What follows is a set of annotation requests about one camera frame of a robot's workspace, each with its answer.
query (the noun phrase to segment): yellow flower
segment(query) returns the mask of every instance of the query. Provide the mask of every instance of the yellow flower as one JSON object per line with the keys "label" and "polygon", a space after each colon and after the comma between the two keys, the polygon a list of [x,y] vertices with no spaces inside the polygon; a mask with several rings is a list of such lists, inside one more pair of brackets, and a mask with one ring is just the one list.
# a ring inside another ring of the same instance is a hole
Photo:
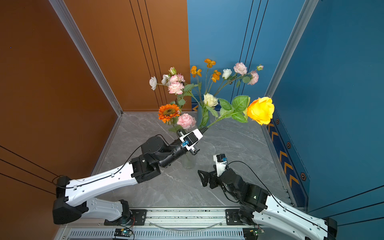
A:
{"label": "yellow flower", "polygon": [[211,68],[213,65],[216,65],[216,62],[209,58],[205,59],[204,62],[207,63],[207,68]]}
{"label": "yellow flower", "polygon": [[192,74],[192,77],[196,77],[196,75],[199,75],[201,77],[201,69],[197,70],[196,66],[192,66],[191,74]]}
{"label": "yellow flower", "polygon": [[259,98],[251,103],[247,109],[248,117],[257,121],[258,124],[269,124],[272,114],[275,111],[275,106],[272,104],[272,99],[269,97]]}
{"label": "yellow flower", "polygon": [[221,75],[221,72],[215,70],[214,73],[212,74],[212,81],[216,82],[220,80],[220,75]]}

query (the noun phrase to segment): marble surface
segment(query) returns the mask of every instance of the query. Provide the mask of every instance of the marble surface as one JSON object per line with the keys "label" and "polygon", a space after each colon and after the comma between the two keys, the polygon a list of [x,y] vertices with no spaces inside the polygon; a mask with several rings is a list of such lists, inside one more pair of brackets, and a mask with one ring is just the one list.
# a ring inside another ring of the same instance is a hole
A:
{"label": "marble surface", "polygon": [[[176,133],[169,132],[168,128],[158,119],[157,113],[124,113],[99,173],[123,164],[131,152],[151,136],[162,134],[168,142],[172,142]],[[219,187],[203,187],[197,174],[197,170],[213,171],[213,155],[224,153],[229,162],[239,160],[247,163],[275,196],[291,203],[261,127],[256,122],[242,124],[232,119],[222,120],[205,132],[198,146],[200,151],[192,164],[183,157],[168,168],[161,168],[161,175],[149,181],[121,187],[98,198],[111,201],[124,199],[131,207],[238,206],[226,199]],[[140,154],[138,150],[133,157]],[[234,162],[230,167],[244,181],[262,186],[246,165]]]}

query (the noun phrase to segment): flower center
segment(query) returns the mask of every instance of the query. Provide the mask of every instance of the flower center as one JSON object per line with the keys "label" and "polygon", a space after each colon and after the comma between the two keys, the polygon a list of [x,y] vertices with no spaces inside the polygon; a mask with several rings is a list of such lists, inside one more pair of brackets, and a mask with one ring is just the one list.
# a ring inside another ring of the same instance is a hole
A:
{"label": "flower center", "polygon": [[174,114],[174,113],[176,113],[176,110],[173,108],[169,108],[169,109],[164,111],[163,115],[164,116],[170,116],[171,114]]}

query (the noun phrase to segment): blue wall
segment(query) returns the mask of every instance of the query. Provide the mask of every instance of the blue wall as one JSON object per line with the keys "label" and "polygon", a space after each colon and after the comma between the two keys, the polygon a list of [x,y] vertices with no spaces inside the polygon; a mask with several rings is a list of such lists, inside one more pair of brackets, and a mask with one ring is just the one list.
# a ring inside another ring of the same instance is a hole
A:
{"label": "blue wall", "polygon": [[[273,95],[310,177],[309,210],[384,184],[384,4],[319,1]],[[384,188],[312,212],[317,217],[383,201]],[[384,216],[384,204],[335,216]],[[384,239],[384,219],[339,227],[338,240]]]}
{"label": "blue wall", "polygon": [[[233,71],[233,66],[239,60],[247,67],[250,66],[249,70],[263,64],[264,70],[259,72],[259,82],[245,88],[242,84],[239,92],[235,89],[233,97],[237,94],[246,94],[252,99],[264,96],[303,3],[304,0],[188,0],[191,66],[196,65],[203,69],[202,75],[205,79],[206,58],[217,62],[209,76],[215,69],[222,72],[223,69],[229,68]],[[214,84],[211,92],[217,90],[221,81],[222,79]],[[220,92],[219,97],[230,101],[233,87],[234,85],[227,86]]]}

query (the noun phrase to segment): yellow rose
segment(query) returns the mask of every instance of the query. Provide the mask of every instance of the yellow rose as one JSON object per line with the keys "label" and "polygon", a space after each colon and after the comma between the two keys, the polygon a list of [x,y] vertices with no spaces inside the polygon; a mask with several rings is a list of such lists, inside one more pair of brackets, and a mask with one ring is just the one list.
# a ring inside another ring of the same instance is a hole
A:
{"label": "yellow rose", "polygon": [[263,125],[271,122],[274,111],[275,106],[272,104],[272,99],[263,97],[253,101],[253,103],[249,105],[247,115],[260,125]]}

